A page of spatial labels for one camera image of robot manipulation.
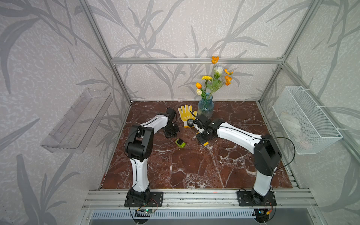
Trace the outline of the right controller circuit board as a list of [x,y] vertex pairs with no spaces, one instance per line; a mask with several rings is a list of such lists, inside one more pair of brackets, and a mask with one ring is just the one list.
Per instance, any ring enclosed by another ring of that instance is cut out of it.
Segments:
[[255,217],[268,217],[272,213],[272,210],[268,209],[255,209],[253,215]]

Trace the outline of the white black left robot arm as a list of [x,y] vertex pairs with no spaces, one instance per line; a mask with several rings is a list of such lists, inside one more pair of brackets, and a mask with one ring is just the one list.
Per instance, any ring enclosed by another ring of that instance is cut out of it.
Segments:
[[154,134],[162,129],[166,138],[176,137],[180,130],[173,121],[175,117],[176,112],[169,108],[167,112],[157,114],[145,123],[132,125],[124,146],[133,170],[130,200],[140,201],[141,204],[149,201],[148,158],[152,153]]

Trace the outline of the left controller circuit board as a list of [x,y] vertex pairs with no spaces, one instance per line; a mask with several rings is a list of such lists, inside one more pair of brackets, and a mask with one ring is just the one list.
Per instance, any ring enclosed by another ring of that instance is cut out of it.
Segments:
[[147,213],[147,214],[154,214],[157,209],[138,209],[136,210],[137,213]]

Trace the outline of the artificial flower bouquet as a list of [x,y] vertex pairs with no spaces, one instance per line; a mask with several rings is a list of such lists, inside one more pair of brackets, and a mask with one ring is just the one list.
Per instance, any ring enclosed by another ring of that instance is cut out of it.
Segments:
[[196,83],[196,94],[204,100],[210,100],[214,93],[219,91],[223,86],[229,86],[232,82],[233,72],[218,65],[219,57],[212,56],[211,62],[215,65],[214,73],[211,76],[202,76],[203,84]]

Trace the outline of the yellow white work glove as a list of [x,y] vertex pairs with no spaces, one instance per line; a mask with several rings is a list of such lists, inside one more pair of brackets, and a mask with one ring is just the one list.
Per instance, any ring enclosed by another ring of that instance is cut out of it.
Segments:
[[189,119],[194,120],[197,116],[197,111],[193,110],[192,105],[184,105],[178,108],[180,119],[184,123],[184,128],[189,128],[187,121]]

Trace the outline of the blue glass vase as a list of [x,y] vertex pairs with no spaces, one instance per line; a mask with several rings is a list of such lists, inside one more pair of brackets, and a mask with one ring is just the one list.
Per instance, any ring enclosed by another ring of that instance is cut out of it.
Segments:
[[198,103],[197,115],[204,115],[210,119],[214,111],[214,102],[213,96],[210,96],[209,93],[206,93],[205,97],[202,97]]

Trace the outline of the aluminium front rail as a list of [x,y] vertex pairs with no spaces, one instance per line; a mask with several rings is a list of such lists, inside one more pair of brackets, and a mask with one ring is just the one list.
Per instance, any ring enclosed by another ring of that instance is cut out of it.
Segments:
[[[244,201],[237,196],[238,189],[157,189],[163,192],[160,209],[235,209],[252,208],[251,205],[239,206]],[[126,189],[103,189],[89,191],[82,210],[125,209]],[[318,208],[309,189],[274,189],[277,206],[267,203],[268,209]]]

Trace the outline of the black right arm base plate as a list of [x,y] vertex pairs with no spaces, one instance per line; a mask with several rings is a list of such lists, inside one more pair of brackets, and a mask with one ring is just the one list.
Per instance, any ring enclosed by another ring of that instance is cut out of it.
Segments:
[[236,192],[239,206],[243,207],[275,207],[277,202],[274,193],[270,190],[265,196],[255,191],[239,190]]

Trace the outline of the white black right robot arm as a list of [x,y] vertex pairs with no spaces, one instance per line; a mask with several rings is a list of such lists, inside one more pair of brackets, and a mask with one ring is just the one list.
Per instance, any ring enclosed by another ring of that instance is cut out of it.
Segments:
[[256,180],[252,195],[265,197],[271,189],[271,182],[278,169],[282,154],[271,135],[256,135],[229,123],[216,119],[214,121],[196,119],[194,127],[198,130],[197,138],[201,144],[214,138],[231,141],[253,154],[256,168]]

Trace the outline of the long green lego brick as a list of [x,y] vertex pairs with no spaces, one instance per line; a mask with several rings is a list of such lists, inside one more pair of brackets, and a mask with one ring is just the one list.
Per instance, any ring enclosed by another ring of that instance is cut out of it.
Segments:
[[177,139],[176,141],[175,141],[175,143],[177,144],[177,146],[179,147],[179,148],[184,148],[185,146],[186,146],[186,143],[182,140],[182,139]]

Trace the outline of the white cloth in basket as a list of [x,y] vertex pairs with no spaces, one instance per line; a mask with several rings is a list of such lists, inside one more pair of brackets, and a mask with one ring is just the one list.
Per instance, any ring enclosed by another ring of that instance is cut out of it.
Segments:
[[280,120],[284,126],[284,129],[294,136],[295,141],[300,142],[300,135],[302,132],[299,120],[285,112],[281,113]]

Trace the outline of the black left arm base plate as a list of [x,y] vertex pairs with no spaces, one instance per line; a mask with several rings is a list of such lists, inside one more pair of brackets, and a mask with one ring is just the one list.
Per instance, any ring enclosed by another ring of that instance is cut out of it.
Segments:
[[130,190],[127,193],[124,206],[125,207],[143,207],[143,206],[151,206],[151,207],[162,207],[164,200],[163,192],[153,192],[153,191],[145,191],[145,192],[137,192]]

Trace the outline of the clear acrylic wall shelf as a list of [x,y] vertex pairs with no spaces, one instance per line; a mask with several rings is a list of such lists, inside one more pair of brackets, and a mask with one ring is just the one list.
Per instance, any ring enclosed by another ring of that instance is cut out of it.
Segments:
[[111,92],[86,88],[41,147],[51,153],[83,153],[112,101]]

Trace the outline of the controller circuit board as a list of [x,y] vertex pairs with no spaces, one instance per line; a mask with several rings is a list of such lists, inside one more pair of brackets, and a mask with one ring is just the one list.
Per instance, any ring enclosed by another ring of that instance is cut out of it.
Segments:
[[157,209],[138,209],[136,210],[137,213],[147,213],[147,214],[154,214]]
[[272,210],[268,209],[255,209],[253,215],[255,217],[268,217],[272,213]]

